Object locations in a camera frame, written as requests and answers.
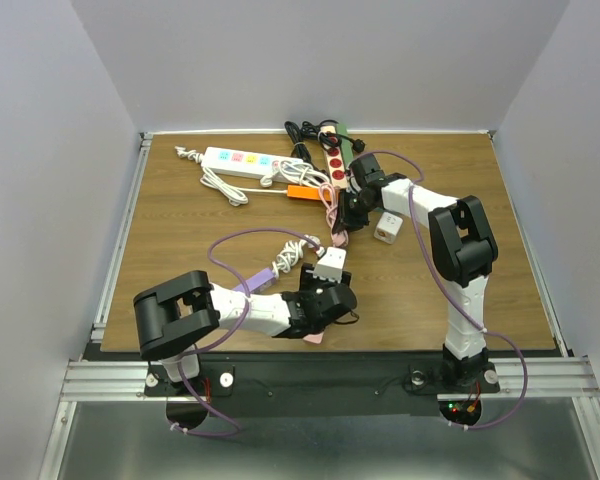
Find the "purple power strip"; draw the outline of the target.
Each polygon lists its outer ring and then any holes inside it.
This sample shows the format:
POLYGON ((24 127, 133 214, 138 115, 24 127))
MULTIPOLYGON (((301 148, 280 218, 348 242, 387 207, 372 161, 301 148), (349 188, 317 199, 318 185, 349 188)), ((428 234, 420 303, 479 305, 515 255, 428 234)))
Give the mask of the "purple power strip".
POLYGON ((261 294, 277 282, 277 277, 271 268, 265 268, 245 280, 251 294, 261 294))

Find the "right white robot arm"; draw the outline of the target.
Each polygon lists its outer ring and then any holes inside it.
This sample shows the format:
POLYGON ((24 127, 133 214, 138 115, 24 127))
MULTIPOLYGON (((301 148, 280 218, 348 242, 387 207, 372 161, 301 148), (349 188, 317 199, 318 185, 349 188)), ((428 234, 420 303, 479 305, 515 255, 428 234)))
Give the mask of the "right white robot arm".
POLYGON ((374 153, 347 168, 353 182, 338 194, 332 231, 354 232, 382 209, 412 221, 423 257, 448 302, 448 327, 440 378, 462 390, 488 368, 484 295, 498 247, 485 210, 475 196, 456 198, 428 190, 400 173, 385 173, 374 153))

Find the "white cube socket adapter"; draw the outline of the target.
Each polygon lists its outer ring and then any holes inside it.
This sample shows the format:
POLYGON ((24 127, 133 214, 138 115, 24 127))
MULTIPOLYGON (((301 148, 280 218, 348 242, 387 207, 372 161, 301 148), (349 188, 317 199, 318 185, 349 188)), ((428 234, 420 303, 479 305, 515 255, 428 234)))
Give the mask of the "white cube socket adapter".
POLYGON ((403 225, 403 219, 390 212, 383 212, 376 224, 374 238, 386 244, 394 244, 403 225))

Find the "pink power strip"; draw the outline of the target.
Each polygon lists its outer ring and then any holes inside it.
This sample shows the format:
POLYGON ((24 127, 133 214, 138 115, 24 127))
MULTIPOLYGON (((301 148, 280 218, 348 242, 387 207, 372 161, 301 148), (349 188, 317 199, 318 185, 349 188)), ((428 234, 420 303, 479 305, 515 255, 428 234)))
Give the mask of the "pink power strip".
POLYGON ((306 335, 303 340, 307 343, 311 343, 311 344, 321 344, 322 340, 323 340, 324 334, 323 333, 319 333, 319 334, 310 334, 310 335, 306 335))

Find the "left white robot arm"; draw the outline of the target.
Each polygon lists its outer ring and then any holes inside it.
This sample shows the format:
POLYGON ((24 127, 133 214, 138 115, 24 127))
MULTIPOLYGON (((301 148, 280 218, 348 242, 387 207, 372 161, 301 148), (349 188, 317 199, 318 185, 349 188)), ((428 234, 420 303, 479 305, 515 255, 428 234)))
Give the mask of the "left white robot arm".
POLYGON ((313 266, 304 264, 297 291, 247 295, 211 283, 205 271, 188 272, 133 299, 140 357, 162 362, 171 386, 193 393, 202 384, 202 369, 176 360, 205 336, 234 327, 282 339, 322 333, 357 308, 350 281, 347 271, 334 281, 314 276, 313 266))

